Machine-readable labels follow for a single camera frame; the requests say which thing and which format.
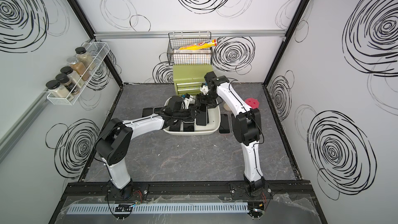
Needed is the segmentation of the black phone table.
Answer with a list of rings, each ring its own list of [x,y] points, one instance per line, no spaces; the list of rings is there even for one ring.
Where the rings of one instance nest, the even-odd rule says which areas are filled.
[[[148,108],[143,109],[142,117],[143,118],[149,117],[149,116],[151,116],[153,114],[154,114],[154,108],[153,107],[148,107]]]

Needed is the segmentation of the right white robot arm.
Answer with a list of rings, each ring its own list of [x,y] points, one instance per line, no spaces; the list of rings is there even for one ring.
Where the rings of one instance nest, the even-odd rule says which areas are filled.
[[[200,89],[201,95],[209,96],[212,100],[221,98],[234,115],[232,129],[243,151],[246,194],[254,197],[266,188],[266,180],[259,161],[260,137],[263,136],[261,113],[259,109],[249,106],[237,94],[227,77],[218,77],[214,72],[208,72],[204,79],[205,83]]]

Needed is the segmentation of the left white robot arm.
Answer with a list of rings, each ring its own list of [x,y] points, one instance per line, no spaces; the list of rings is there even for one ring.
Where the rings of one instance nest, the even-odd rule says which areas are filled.
[[[128,200],[133,195],[132,181],[125,163],[131,140],[152,131],[169,128],[177,121],[194,119],[195,110],[191,106],[193,100],[195,97],[189,94],[174,95],[156,114],[133,120],[112,119],[98,136],[95,150],[105,163],[110,182],[119,190],[122,199]]]

